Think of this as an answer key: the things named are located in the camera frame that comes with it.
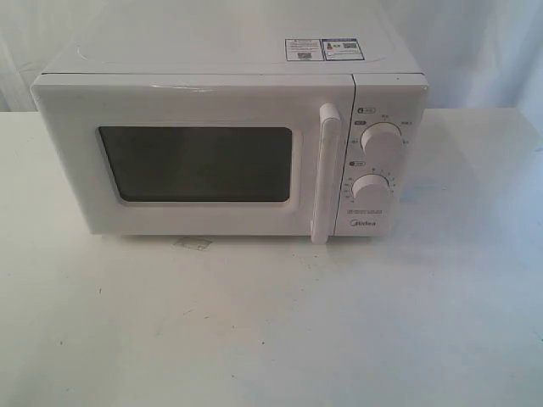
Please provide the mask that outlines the lower white control knob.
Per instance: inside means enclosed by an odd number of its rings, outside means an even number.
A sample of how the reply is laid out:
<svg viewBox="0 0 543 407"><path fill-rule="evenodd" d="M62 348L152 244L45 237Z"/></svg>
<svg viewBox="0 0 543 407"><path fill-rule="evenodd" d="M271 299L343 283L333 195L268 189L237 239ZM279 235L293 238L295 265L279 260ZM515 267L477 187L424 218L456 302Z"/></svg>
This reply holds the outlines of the lower white control knob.
<svg viewBox="0 0 543 407"><path fill-rule="evenodd" d="M389 182L383 176L367 174L356 179L351 187L355 200L384 200L389 196Z"/></svg>

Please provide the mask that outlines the blue white warning sticker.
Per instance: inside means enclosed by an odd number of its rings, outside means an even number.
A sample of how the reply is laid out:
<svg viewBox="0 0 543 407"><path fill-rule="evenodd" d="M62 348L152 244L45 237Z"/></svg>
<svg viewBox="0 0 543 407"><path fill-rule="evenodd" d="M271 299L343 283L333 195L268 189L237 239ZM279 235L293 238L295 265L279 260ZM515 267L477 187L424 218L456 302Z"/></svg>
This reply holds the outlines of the blue white warning sticker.
<svg viewBox="0 0 543 407"><path fill-rule="evenodd" d="M286 60L313 61L363 61L364 53L356 38L286 39Z"/></svg>

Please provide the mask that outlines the upper white control knob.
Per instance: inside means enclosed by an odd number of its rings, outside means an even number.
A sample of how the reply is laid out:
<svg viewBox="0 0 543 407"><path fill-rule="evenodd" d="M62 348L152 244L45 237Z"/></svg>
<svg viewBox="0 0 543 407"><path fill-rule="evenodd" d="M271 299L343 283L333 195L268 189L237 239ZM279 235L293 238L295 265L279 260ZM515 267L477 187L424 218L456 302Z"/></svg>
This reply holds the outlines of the upper white control knob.
<svg viewBox="0 0 543 407"><path fill-rule="evenodd" d="M388 122L371 125L361 135L361 148L374 164L396 163L403 154L400 129Z"/></svg>

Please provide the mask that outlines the white control knob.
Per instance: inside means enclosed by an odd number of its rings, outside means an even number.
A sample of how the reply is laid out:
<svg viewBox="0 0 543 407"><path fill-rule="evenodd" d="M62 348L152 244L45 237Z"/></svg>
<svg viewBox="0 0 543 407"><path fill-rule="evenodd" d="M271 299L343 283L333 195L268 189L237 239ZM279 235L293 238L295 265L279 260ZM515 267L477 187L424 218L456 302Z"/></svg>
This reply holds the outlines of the white control knob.
<svg viewBox="0 0 543 407"><path fill-rule="evenodd" d="M389 182L383 176L367 174L356 179L351 187L355 200L384 200L389 196Z"/></svg>
<svg viewBox="0 0 543 407"><path fill-rule="evenodd" d="M374 164L396 163L403 154L400 129L388 122L371 125L361 135L361 148Z"/></svg>

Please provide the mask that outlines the white microwave oven body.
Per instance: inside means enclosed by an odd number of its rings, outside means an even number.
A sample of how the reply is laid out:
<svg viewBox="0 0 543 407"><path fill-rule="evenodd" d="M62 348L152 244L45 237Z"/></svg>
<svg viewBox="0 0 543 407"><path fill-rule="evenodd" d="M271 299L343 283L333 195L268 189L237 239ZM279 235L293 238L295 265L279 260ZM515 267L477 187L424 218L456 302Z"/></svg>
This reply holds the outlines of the white microwave oven body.
<svg viewBox="0 0 543 407"><path fill-rule="evenodd" d="M112 64L102 69L87 66L69 72L61 61L57 61L42 75L350 75L355 84L355 96L344 147L335 229L331 237L375 237L383 234L389 228L398 202L409 149L423 115L428 93L424 75L407 58L401 58L397 64L388 68L377 61L367 62L365 59L287 61L284 43L285 40L278 40L264 47L264 52L272 56L271 61L267 62L239 61L229 64L217 58L217 51L207 50L204 52L204 61L199 64L168 65L151 60L143 64ZM400 129L403 154L396 163L374 164L366 158L361 148L363 131L379 122L388 122ZM351 187L354 181L367 174L387 179L389 196L386 199L360 201L353 198Z"/></svg>

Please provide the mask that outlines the white microwave door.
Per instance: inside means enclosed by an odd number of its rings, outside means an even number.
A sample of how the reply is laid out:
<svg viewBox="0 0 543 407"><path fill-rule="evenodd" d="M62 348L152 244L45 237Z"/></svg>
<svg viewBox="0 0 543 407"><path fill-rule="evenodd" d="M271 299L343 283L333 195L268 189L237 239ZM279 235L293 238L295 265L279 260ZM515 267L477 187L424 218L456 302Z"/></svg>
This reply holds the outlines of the white microwave door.
<svg viewBox="0 0 543 407"><path fill-rule="evenodd" d="M44 74L31 91L92 233L334 233L350 75Z"/></svg>

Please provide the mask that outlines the clear tape patch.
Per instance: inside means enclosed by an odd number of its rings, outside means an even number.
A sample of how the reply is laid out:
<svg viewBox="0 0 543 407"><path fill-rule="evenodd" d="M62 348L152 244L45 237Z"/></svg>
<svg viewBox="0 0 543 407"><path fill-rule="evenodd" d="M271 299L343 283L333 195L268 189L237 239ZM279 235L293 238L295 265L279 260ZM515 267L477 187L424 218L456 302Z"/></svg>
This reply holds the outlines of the clear tape patch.
<svg viewBox="0 0 543 407"><path fill-rule="evenodd" d="M179 237L174 244L182 248L205 251L212 244L212 241L202 237Z"/></svg>

